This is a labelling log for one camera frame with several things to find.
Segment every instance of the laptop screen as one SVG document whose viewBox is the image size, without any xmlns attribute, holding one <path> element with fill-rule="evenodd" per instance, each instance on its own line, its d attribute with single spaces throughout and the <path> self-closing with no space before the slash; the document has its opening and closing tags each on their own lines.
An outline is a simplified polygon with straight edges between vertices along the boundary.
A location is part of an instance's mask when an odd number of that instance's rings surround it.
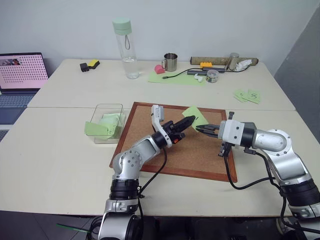
<svg viewBox="0 0 320 240">
<path fill-rule="evenodd" d="M 48 80 L 40 52 L 0 54 L 0 89 L 40 89 Z"/>
</svg>

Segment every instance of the wooden frame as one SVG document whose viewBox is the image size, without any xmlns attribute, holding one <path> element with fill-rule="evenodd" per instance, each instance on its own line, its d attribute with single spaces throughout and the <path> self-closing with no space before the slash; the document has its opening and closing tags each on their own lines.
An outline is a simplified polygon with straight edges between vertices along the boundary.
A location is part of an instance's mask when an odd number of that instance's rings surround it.
<svg viewBox="0 0 320 240">
<path fill-rule="evenodd" d="M 153 104 L 155 104 L 155 103 L 145 103 L 145 102 L 134 102 L 133 103 L 132 109 L 130 111 L 126 125 L 124 127 L 124 130 L 122 132 L 122 135 L 120 137 L 120 140 L 119 140 L 118 145 L 115 149 L 115 152 L 114 152 L 112 159 L 118 153 L 120 153 L 122 151 L 123 145 L 125 143 L 125 140 L 126 140 L 128 132 L 129 132 L 129 129 L 130 129 L 130 126 L 131 126 L 132 120 L 134 118 L 137 107 L 138 106 L 151 107 Z M 165 105 L 165 104 L 159 104 L 159 105 L 163 106 L 165 109 L 185 110 L 188 108 L 186 106 L 174 106 L 174 105 Z M 220 113 L 222 120 L 227 120 L 227 115 L 226 115 L 225 110 L 211 109 L 211 108 L 198 108 L 198 109 L 201 112 Z M 230 170 L 231 179 L 234 183 L 236 183 L 237 182 L 237 174 L 236 174 L 235 162 L 234 162 L 232 151 L 229 154 L 228 163 L 229 163 L 229 170 Z M 143 167 L 141 169 L 141 171 L 152 172 L 152 173 L 155 173 L 158 170 L 159 170 L 159 166 L 148 165 L 148 164 L 143 165 Z M 228 182 L 227 173 L 220 173 L 220 172 L 206 172 L 206 171 L 197 171 L 197 170 L 182 169 L 182 168 L 164 167 L 163 170 L 161 171 L 161 173 Z"/>
</svg>

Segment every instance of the gray wall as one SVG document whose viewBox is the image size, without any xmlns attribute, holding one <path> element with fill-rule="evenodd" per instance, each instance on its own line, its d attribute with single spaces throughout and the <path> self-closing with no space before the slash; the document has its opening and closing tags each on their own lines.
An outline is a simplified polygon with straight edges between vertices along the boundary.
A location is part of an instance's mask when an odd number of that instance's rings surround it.
<svg viewBox="0 0 320 240">
<path fill-rule="evenodd" d="M 320 142 L 320 8 L 274 78 Z"/>
<path fill-rule="evenodd" d="M 275 74 L 320 0 L 7 0 L 0 53 L 42 52 L 51 73 L 66 58 L 119 59 L 112 19 L 129 17 L 138 60 L 168 52 L 257 57 Z"/>
</svg>

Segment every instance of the laptop keyboard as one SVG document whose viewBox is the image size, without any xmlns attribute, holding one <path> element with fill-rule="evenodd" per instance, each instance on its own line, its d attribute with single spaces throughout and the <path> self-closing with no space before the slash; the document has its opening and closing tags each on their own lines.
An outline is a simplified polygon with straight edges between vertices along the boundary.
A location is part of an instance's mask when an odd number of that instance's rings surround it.
<svg viewBox="0 0 320 240">
<path fill-rule="evenodd" d="M 7 132 L 9 132 L 9 130 L 0 130 L 0 142 L 5 137 Z"/>
<path fill-rule="evenodd" d="M 0 108 L 24 108 L 32 98 L 33 95 L 0 95 Z"/>
</svg>

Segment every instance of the green wire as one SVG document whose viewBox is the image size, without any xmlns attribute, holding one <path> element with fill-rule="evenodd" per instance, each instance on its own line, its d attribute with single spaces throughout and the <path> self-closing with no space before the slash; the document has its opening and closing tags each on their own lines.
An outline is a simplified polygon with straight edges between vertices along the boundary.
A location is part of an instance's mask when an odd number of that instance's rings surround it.
<svg viewBox="0 0 320 240">
<path fill-rule="evenodd" d="M 74 226 L 67 226 L 67 225 L 63 225 L 60 223 L 56 223 L 56 225 L 61 228 L 75 230 L 77 232 L 90 233 L 90 231 L 83 229 L 83 228 L 78 228 L 78 227 L 74 227 Z"/>
</svg>

